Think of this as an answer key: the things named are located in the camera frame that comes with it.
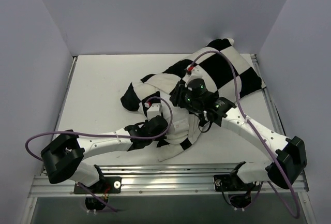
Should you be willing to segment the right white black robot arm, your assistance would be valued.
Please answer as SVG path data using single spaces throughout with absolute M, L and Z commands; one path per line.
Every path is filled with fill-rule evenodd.
M 230 172 L 235 189 L 254 182 L 269 181 L 289 189 L 307 165 L 304 141 L 278 134 L 251 117 L 242 114 L 238 104 L 207 90 L 203 79 L 178 82 L 170 93 L 171 103 L 198 116 L 202 125 L 214 123 L 249 142 L 265 156 L 267 162 L 240 162 Z

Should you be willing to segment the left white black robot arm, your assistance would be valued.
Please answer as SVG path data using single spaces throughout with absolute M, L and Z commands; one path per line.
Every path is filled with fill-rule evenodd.
M 86 186 L 91 192 L 104 188 L 104 176 L 97 165 L 83 160 L 110 152 L 128 152 L 150 145 L 155 136 L 165 131 L 168 122 L 159 116 L 143 124 L 126 126 L 105 137 L 80 138 L 78 135 L 60 134 L 41 151 L 41 158 L 51 184 L 72 180 Z

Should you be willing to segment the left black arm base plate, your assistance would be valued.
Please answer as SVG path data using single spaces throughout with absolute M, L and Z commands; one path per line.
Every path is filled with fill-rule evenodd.
M 78 177 L 74 179 L 75 186 L 73 193 L 77 195 L 85 194 L 86 191 L 77 185 L 77 183 L 82 184 L 89 191 L 94 194 L 104 194 L 104 193 L 120 193 L 122 186 L 122 178 L 119 176 L 110 177 Z

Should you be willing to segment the white pillow insert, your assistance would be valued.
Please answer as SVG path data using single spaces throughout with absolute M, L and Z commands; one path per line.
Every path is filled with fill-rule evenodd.
M 147 116 L 145 102 L 151 96 L 163 98 L 171 107 L 171 110 L 169 110 L 165 103 L 161 102 L 159 99 L 150 100 L 151 104 L 161 104 L 162 116 L 167 122 L 170 121 L 170 113 L 173 113 L 173 121 L 166 134 L 166 138 L 157 143 L 156 150 L 159 162 L 173 158 L 192 147 L 200 134 L 197 128 L 197 117 L 195 115 L 189 114 L 186 109 L 173 106 L 170 102 L 170 95 L 152 85 L 140 83 L 137 86 L 136 94 L 141 101 L 139 104 L 139 112 L 145 116 Z

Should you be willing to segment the black white checkered pillowcase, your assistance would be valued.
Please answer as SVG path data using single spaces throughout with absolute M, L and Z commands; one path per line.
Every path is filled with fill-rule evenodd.
M 136 89 L 140 83 L 152 85 L 170 95 L 176 84 L 183 80 L 187 68 L 194 60 L 197 61 L 194 66 L 202 74 L 207 90 L 232 102 L 236 101 L 235 92 L 243 98 L 265 87 L 265 83 L 254 68 L 233 47 L 232 41 L 227 38 L 216 39 L 206 47 L 177 61 L 163 72 L 150 73 L 131 82 L 121 97 L 122 106 L 128 111 L 139 112 L 141 101 L 136 94 Z

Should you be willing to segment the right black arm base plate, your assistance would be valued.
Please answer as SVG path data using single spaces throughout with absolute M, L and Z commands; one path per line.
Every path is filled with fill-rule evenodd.
M 230 176 L 229 174 L 214 175 L 214 185 L 216 191 L 232 192 L 243 191 L 245 185 L 237 176 Z

